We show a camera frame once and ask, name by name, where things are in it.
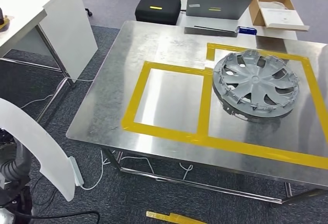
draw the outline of blue object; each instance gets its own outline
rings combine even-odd
[[[251,34],[251,35],[256,35],[257,34],[257,30],[255,28],[238,27],[237,31],[238,33],[244,33],[244,34]]]

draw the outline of yellow tape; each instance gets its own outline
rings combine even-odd
[[[302,62],[302,65],[303,66],[304,72],[305,73],[306,79],[310,87],[311,95],[314,100],[314,107],[316,107],[317,114],[321,124],[326,142],[328,142],[328,114],[326,109],[326,104],[320,91],[310,61],[303,61]]]
[[[155,10],[162,10],[162,7],[156,7],[156,6],[149,6],[149,8],[151,9],[155,9]]]
[[[199,108],[198,126],[197,133],[201,136],[208,135],[208,126],[210,125],[210,111],[211,109],[211,94],[212,94],[212,69],[205,68],[203,79],[203,89],[201,91],[201,107]]]
[[[248,50],[247,48],[243,48],[243,47],[207,43],[207,52],[206,58],[208,60],[214,60],[216,49],[235,51],[235,52],[242,52],[242,51]],[[305,73],[306,80],[308,81],[308,87],[310,88],[311,95],[312,96],[312,99],[317,110],[317,114],[319,117],[319,121],[321,124],[321,128],[324,134],[324,137],[326,138],[326,142],[328,142],[328,113],[326,111],[326,104],[324,103],[324,100],[322,97],[321,92],[320,91],[320,88],[317,82],[317,79],[314,76],[312,67],[311,66],[310,59],[304,56],[280,53],[280,52],[265,51],[265,50],[257,50],[257,51],[260,52],[262,55],[266,55],[266,56],[274,55],[283,59],[302,62],[302,65],[303,66],[303,70]]]
[[[168,222],[176,223],[176,224],[206,224],[202,221],[195,220],[195,219],[173,214],[173,213],[170,213],[170,215],[163,215],[163,214],[146,211],[146,216],[158,219],[158,220],[164,220],[164,221],[168,221]]]
[[[238,46],[228,46],[228,45],[221,45],[221,44],[213,44],[213,43],[207,43],[207,52],[206,54],[206,59],[207,60],[212,60],[214,61],[215,58],[215,50],[219,49],[219,50],[227,50],[227,51],[235,51],[235,52],[242,52],[249,50],[249,48],[244,48],[244,47],[238,47]],[[295,60],[295,61],[309,61],[307,57],[303,56],[299,56],[299,55],[292,55],[292,54],[287,54],[287,53],[280,53],[280,52],[274,52],[274,51],[265,51],[265,50],[259,50],[259,53],[264,56],[277,56],[279,58],[283,59],[288,59],[288,60]]]
[[[241,47],[225,46],[225,45],[217,45],[217,44],[208,44],[207,46],[209,46],[209,48],[207,49],[207,56],[212,54],[210,52],[211,50],[214,50],[215,53],[215,49],[222,49],[222,50],[238,51],[238,52],[246,50],[246,48],[241,48]],[[317,115],[319,116],[319,120],[321,124],[321,127],[326,137],[326,141],[328,140],[327,139],[328,116],[326,113],[326,109],[316,81],[316,78],[312,68],[311,67],[309,59],[306,57],[302,57],[297,55],[275,53],[275,52],[270,52],[270,51],[261,51],[261,53],[268,54],[268,55],[275,55],[275,56],[279,55],[279,57],[280,58],[301,61],[302,63],[305,76],[308,79],[308,85],[310,86],[311,93],[314,99],[314,105],[317,109]],[[145,124],[134,122],[135,115],[139,107],[140,99],[147,82],[148,76],[149,75],[150,70],[152,68],[204,76],[197,133],[195,134],[187,133],[183,131],[161,128],[161,127],[150,126],[150,125],[145,125]],[[196,146],[210,147],[214,149],[220,149],[220,150],[230,151],[235,153],[262,157],[267,159],[290,162],[293,164],[299,164],[299,165],[328,170],[328,158],[326,157],[303,154],[303,153],[293,152],[293,151],[286,151],[281,149],[274,149],[274,148],[248,144],[245,142],[234,141],[229,139],[209,137],[208,127],[210,123],[212,80],[213,80],[212,69],[205,68],[204,70],[201,70],[201,69],[187,68],[187,67],[181,67],[181,66],[145,62],[137,83],[136,84],[136,87],[131,97],[131,100],[130,101],[129,105],[127,106],[125,112],[125,115],[121,121],[121,125],[123,129],[130,132],[147,134],[147,135],[165,138],[169,140],[186,142]]]

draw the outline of silver laptop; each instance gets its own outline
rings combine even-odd
[[[238,20],[252,0],[188,0],[186,15]]]

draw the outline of stainless steel tabletop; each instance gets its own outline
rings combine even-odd
[[[325,44],[239,34],[237,38],[184,34],[182,27],[125,22],[66,133],[70,139],[136,154],[215,166],[274,180],[328,189],[328,171],[289,162],[198,146],[133,133],[121,121],[145,61],[213,68],[231,51],[216,50],[206,59],[207,44],[264,49],[308,57],[326,107],[328,47]],[[212,91],[209,136],[292,152],[327,157],[323,135],[300,62],[287,61],[299,79],[300,91],[290,114],[275,119],[231,115]],[[152,69],[134,122],[195,133],[203,77]]]

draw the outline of metal table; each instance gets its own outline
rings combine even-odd
[[[212,88],[213,67],[230,52],[244,49],[285,59],[299,79],[295,108],[284,117],[259,120],[220,102]],[[325,44],[190,35],[182,27],[125,22],[66,136],[99,145],[123,172],[277,204],[324,194],[328,189],[327,132],[322,129],[327,127],[326,58]],[[281,180],[287,198],[124,168],[122,154],[115,158],[109,149]],[[314,190],[292,196],[290,183]]]

